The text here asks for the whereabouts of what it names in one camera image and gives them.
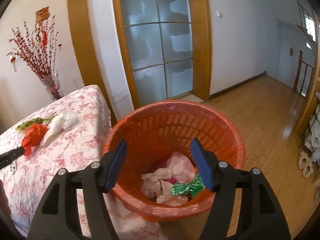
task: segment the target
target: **blue gripper pad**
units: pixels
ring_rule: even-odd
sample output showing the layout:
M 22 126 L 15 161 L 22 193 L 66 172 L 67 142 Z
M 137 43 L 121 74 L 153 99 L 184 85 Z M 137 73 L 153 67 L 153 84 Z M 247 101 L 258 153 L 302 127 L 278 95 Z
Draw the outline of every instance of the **blue gripper pad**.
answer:
M 124 159 L 127 155 L 127 142 L 121 140 L 117 145 L 115 150 L 115 156 L 107 170 L 107 182 L 105 184 L 105 189 L 109 192 L 116 185 L 120 170 L 124 163 Z
M 194 138 L 190 144 L 190 151 L 196 167 L 199 170 L 203 184 L 210 190 L 214 191 L 213 171 L 219 160 L 213 152 L 205 151 L 197 138 Z

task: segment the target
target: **light switch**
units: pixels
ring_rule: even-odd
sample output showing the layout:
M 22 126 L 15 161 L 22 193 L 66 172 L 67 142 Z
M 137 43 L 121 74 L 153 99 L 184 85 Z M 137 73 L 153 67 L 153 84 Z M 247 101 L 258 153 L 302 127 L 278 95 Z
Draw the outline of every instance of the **light switch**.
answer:
M 220 11 L 217 11 L 217 16 L 218 16 L 219 18 L 223 18 L 223 13 L 220 12 Z

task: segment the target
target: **hanging lantern ornament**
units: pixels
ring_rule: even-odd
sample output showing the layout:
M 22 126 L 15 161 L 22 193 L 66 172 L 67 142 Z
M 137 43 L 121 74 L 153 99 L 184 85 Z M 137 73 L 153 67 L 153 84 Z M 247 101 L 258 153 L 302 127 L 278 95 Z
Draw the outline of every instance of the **hanging lantern ornament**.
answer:
M 15 72 L 17 72 L 17 67 L 16 67 L 16 57 L 15 56 L 10 56 L 10 63 L 11 64 L 13 64 L 13 70 L 15 71 Z

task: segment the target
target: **frosted glass door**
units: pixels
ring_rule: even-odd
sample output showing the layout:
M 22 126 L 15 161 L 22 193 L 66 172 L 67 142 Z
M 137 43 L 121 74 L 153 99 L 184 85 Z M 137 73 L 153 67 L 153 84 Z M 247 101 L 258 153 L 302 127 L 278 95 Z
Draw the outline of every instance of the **frosted glass door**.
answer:
M 193 89 L 188 0 L 121 0 L 140 105 Z

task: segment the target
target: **basket rim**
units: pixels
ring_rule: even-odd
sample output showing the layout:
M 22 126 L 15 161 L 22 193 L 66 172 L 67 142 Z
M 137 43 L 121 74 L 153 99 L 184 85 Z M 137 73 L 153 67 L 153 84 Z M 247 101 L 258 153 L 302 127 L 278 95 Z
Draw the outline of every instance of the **basket rim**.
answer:
M 155 102 L 155 103 L 151 103 L 149 105 L 140 107 L 132 112 L 130 112 L 127 116 L 125 116 L 124 118 L 122 118 L 113 128 L 112 130 L 109 132 L 109 134 L 107 135 L 107 138 L 105 140 L 105 151 L 104 152 L 109 152 L 111 149 L 110 147 L 110 142 L 114 136 L 114 134 L 116 133 L 116 131 L 118 130 L 119 127 L 121 127 L 124 123 L 127 122 L 127 120 L 129 118 L 131 118 L 132 116 L 136 115 L 139 112 L 144 111 L 145 109 L 150 108 L 153 105 L 167 105 L 167 104 L 181 104 L 181 105 L 196 105 L 199 106 L 201 108 L 207 108 L 210 111 L 213 111 L 218 117 L 222 118 L 224 121 L 226 121 L 228 123 L 228 127 L 231 130 L 231 132 L 233 133 L 235 139 L 236 139 L 236 147 L 237 147 L 237 156 L 236 156 L 236 165 L 234 166 L 234 168 L 236 169 L 241 169 L 244 166 L 244 161 L 245 161 L 245 148 L 244 148 L 244 143 L 242 141 L 241 135 L 239 133 L 239 131 L 237 130 L 236 126 L 234 125 L 234 123 L 227 118 L 224 114 L 220 113 L 219 111 L 217 111 L 216 109 L 214 109 L 211 106 L 207 106 L 201 103 L 197 103 L 197 102 L 191 102 L 191 101 L 184 101 L 184 100 L 163 100 L 160 102 Z M 214 195 L 210 196 L 209 198 L 205 199 L 203 201 L 203 203 L 198 203 L 198 204 L 193 204 L 193 205 L 189 205 L 189 206 L 183 206 L 183 211 L 182 212 L 177 212 L 177 210 L 179 207 L 168 207 L 165 205 L 161 205 L 161 204 L 157 204 L 155 203 L 155 205 L 151 205 L 148 203 L 143 202 L 142 200 L 135 198 L 134 196 L 130 195 L 129 193 L 127 193 L 118 183 L 116 183 L 116 186 L 112 189 L 112 191 L 117 195 L 117 197 L 121 200 L 121 202 L 124 204 L 124 206 L 126 208 L 128 208 L 131 211 L 135 211 L 139 214 L 139 210 L 141 209 L 146 209 L 147 206 L 149 206 L 149 212 L 150 212 L 150 216 L 154 217 L 154 219 L 150 219 L 148 217 L 146 217 L 146 220 L 149 221 L 169 221 L 169 220 L 175 220 L 175 219 L 180 219 L 180 218 L 185 218 L 185 217 L 191 217 L 194 215 L 198 215 L 201 213 L 204 213 L 206 211 L 208 211 L 213 203 L 214 200 Z

